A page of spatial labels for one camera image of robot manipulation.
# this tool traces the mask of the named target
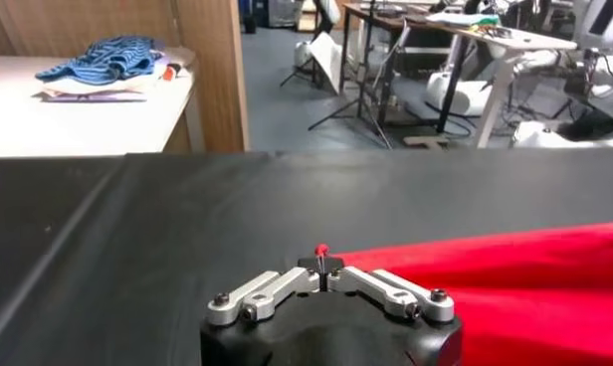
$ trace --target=black stand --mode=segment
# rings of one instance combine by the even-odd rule
[[[325,123],[326,121],[328,121],[329,119],[338,119],[338,118],[354,118],[354,116],[352,115],[338,115],[339,113],[349,109],[350,107],[352,107],[354,104],[357,103],[357,118],[360,118],[364,121],[366,121],[363,117],[362,117],[362,108],[366,108],[368,117],[370,119],[370,121],[367,121],[368,123],[371,124],[371,126],[374,128],[373,132],[375,134],[378,134],[381,139],[384,141],[384,144],[386,145],[386,147],[389,150],[392,150],[393,147],[390,144],[390,141],[388,140],[388,137],[386,137],[386,134],[384,133],[384,129],[382,128],[382,126],[377,122],[377,120],[375,120],[375,118],[373,117],[371,111],[370,111],[370,107],[368,106],[368,104],[366,103],[366,100],[364,100],[364,93],[365,93],[365,87],[366,87],[366,74],[367,74],[367,65],[368,65],[368,53],[369,53],[369,48],[370,48],[370,41],[371,41],[371,31],[373,29],[373,20],[375,17],[375,0],[371,0],[370,2],[370,10],[368,11],[368,22],[367,23],[367,28],[368,30],[366,31],[366,41],[364,44],[364,60],[362,62],[362,64],[359,66],[359,70],[357,72],[357,81],[359,82],[359,96],[350,101],[349,103],[345,104],[342,108],[334,111],[333,113],[329,114],[328,116],[326,116],[325,118],[319,120],[318,122],[312,124],[308,130],[311,131],[314,128],[318,127],[319,125]]]

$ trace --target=red fabric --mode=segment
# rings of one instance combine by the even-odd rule
[[[469,365],[613,365],[613,224],[339,255],[445,288]]]

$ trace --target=blue striped cloth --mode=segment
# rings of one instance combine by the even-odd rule
[[[104,86],[154,71],[159,58],[150,51],[154,40],[148,37],[121,36],[91,44],[86,53],[65,64],[36,74],[43,82],[72,78],[78,82]]]

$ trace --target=wooden table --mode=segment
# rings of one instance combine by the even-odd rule
[[[147,101],[43,102],[34,75],[63,61],[0,57],[0,157],[202,150],[193,73],[158,82]]]
[[[417,18],[409,18],[409,20],[411,22],[418,21]],[[477,128],[477,135],[475,137],[475,146],[477,148],[483,148],[488,145],[488,140],[490,139],[490,135],[493,131],[495,124],[497,123],[499,113],[501,111],[504,96],[506,95],[508,86],[512,81],[512,71],[514,64],[518,60],[518,57],[522,53],[529,51],[570,51],[575,50],[577,47],[574,42],[537,35],[518,29],[508,29],[511,31],[511,36],[509,38],[499,38],[492,37],[484,33],[469,31],[468,29],[464,28],[451,27],[445,24],[426,22],[423,23],[423,25],[426,27],[451,32],[458,36],[458,46],[454,48],[454,50],[458,50],[458,55],[455,60],[455,67],[453,68],[453,71],[451,73],[448,91],[446,92],[444,104],[442,105],[440,119],[445,119],[448,117],[448,113],[450,111],[450,106],[452,103],[453,93],[455,91],[455,87],[457,86],[457,81],[461,73],[461,64],[464,61],[467,49],[467,42],[464,42],[463,38],[469,38],[474,41],[480,41],[489,45],[499,46],[505,50],[504,55],[501,57],[500,60],[498,60],[501,66],[499,67],[495,75],[493,88],[491,90],[488,101],[486,102],[486,106],[484,107],[484,111],[482,113],[481,118],[481,125]]]

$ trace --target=floor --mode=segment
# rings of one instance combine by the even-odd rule
[[[259,28],[254,35],[242,35],[252,149],[381,148],[371,139],[371,133],[366,133],[361,123],[353,120],[331,121],[315,131],[307,131],[311,124],[344,103],[333,92],[318,90],[300,79],[292,79],[280,88],[280,82],[293,70],[296,43],[310,37],[290,30],[265,28]]]
[[[331,36],[341,44],[341,32]],[[344,105],[353,97],[351,83],[345,96],[337,96],[333,91],[319,90],[309,82],[292,79],[280,88],[280,82],[293,70],[296,43],[310,40],[310,34],[300,34],[291,30],[259,28],[253,35],[243,34],[243,59],[245,66],[247,104],[249,109],[249,133],[251,147],[257,151],[304,151],[304,150],[342,150],[342,149],[383,149],[381,141],[357,119],[330,120],[314,131],[307,128]],[[565,102],[560,92],[559,81],[521,80],[516,91],[517,102],[526,97],[530,107],[543,113],[554,113]],[[418,91],[422,95],[424,85]],[[348,112],[353,114],[355,108]],[[465,123],[456,125],[450,122],[446,130],[462,134],[464,127],[474,136],[473,128]],[[508,130],[499,126],[496,136],[491,138],[489,147],[507,148],[510,144]],[[406,148],[402,137],[405,130],[387,130],[395,148]],[[467,147],[473,138],[455,138],[453,146]]]

